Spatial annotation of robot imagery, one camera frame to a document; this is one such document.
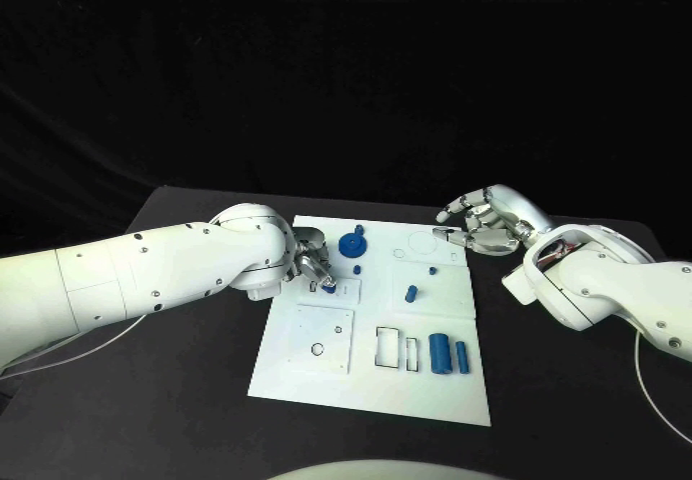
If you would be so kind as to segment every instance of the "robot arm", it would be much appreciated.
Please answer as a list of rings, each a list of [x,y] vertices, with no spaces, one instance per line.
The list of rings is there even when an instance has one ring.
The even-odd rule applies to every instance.
[[[166,310],[231,286],[251,300],[306,276],[329,291],[322,232],[291,229],[263,205],[0,260],[0,367],[71,335]]]
[[[443,228],[433,233],[489,255],[509,254],[524,243],[524,263],[502,280],[519,302],[528,305],[538,300],[574,330],[617,315],[660,350],[692,361],[692,264],[655,263],[642,247],[603,226],[555,228],[531,201],[503,185],[472,197],[473,202],[460,197],[438,215],[444,221],[446,212],[466,209],[469,233]],[[476,226],[479,208],[490,209],[499,222]]]

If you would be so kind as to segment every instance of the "black background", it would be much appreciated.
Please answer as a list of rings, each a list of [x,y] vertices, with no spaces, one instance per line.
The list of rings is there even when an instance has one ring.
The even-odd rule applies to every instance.
[[[2,253],[121,234],[160,185],[443,206],[506,183],[688,257],[682,12],[480,3],[3,2]]]

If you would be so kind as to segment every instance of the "black table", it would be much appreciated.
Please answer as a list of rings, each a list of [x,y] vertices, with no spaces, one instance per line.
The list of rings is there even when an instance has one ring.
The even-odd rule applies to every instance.
[[[430,224],[437,213],[165,187],[130,231],[206,221],[241,202],[271,205],[289,222],[303,214]],[[610,226],[662,257],[642,224],[558,220]],[[0,417],[0,478],[255,479],[363,458],[509,478],[689,476],[692,447],[636,383],[633,328],[611,318],[578,333],[538,304],[521,306],[500,284],[519,262],[521,254],[469,253],[492,428],[248,397],[270,302],[228,290],[152,315],[88,358],[26,377]],[[126,325],[94,331],[59,356]],[[692,365],[645,342],[642,370],[660,408],[692,432]]]

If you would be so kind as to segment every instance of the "small blue part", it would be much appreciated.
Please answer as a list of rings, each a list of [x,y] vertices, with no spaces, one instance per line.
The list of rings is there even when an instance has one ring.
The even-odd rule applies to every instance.
[[[430,337],[430,366],[433,373],[451,373],[450,338],[444,333],[434,333]]]
[[[414,303],[417,293],[418,293],[418,287],[415,285],[411,285],[408,287],[407,296],[404,298],[404,300],[407,300],[408,303]]]
[[[368,250],[363,233],[363,226],[356,225],[356,231],[339,239],[339,252],[348,258],[358,258]]]
[[[459,373],[469,373],[469,357],[466,355],[466,343],[457,342]]]

